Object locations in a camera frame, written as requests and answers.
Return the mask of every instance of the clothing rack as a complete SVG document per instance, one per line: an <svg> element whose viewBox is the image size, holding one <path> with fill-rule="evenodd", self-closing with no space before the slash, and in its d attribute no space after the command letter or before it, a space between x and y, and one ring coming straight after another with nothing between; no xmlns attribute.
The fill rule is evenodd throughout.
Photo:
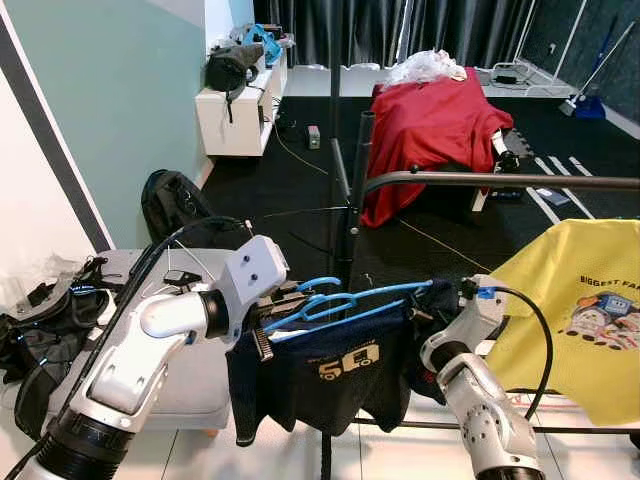
<svg viewBox="0 0 640 480"><path fill-rule="evenodd" d="M329 270L342 280L342 285L349 290L352 267L355 257L358 235L360 234L360 215L364 207L366 194L387 185L406 183L422 183L430 185L475 186L475 187L556 187L587 190L639 191L640 178L626 177L573 177L563 175L516 175L490 173L452 173L452 172L408 172L398 171L367 179L369 165L369 149L375 122L375 114L365 111L360 115L360 128L356 156L353 165L351 182L347 173L340 148L340 46L342 38L342 0L334 0L332 4L332 24L334 26L331 42L331 97L329 143L333 161L329 169L329 206L335 201L347 208L341 209L337 222L329 218L328 245L333 245L333 258L329 256ZM356 418L357 424L375 424L374 420ZM403 421L400 427L458 429L456 423L442 422L409 422ZM572 433L592 435L640 435L639 428L576 428L576 427L534 427L539 433ZM330 478L331 437L322 434L321 479Z"/></svg>

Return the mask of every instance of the yellow t-shirt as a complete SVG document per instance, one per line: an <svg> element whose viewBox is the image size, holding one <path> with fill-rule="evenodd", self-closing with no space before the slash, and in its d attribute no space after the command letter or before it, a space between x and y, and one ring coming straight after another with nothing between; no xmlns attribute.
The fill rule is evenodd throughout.
<svg viewBox="0 0 640 480"><path fill-rule="evenodd" d="M640 221L565 220L493 277L541 308L552 332L547 388L596 425L640 419ZM487 361L505 389L536 388L545 359L531 309L509 299L511 320Z"/></svg>

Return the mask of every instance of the cartoon print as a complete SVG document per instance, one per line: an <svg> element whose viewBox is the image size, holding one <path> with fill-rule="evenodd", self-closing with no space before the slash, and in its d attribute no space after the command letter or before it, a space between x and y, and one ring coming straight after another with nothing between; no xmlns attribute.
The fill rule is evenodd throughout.
<svg viewBox="0 0 640 480"><path fill-rule="evenodd" d="M580 298L569 326L558 331L612 350L640 345L640 305L612 292Z"/></svg>

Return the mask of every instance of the teal wall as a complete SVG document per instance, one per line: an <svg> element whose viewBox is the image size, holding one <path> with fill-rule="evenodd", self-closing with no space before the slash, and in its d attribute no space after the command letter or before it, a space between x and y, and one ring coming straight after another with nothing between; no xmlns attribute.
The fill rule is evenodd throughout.
<svg viewBox="0 0 640 480"><path fill-rule="evenodd" d="M203 28L144 0L5 4L116 246L146 245L140 193L149 173L194 179L209 161L194 101Z"/></svg>

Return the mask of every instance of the white plastic bag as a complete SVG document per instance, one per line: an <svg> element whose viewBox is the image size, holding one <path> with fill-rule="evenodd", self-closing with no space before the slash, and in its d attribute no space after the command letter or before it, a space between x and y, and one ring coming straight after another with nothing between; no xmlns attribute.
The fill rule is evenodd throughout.
<svg viewBox="0 0 640 480"><path fill-rule="evenodd" d="M467 79L467 72L444 50L427 50L414 53L404 62L391 68L383 89L401 83L434 82L443 77L464 81Z"/></svg>

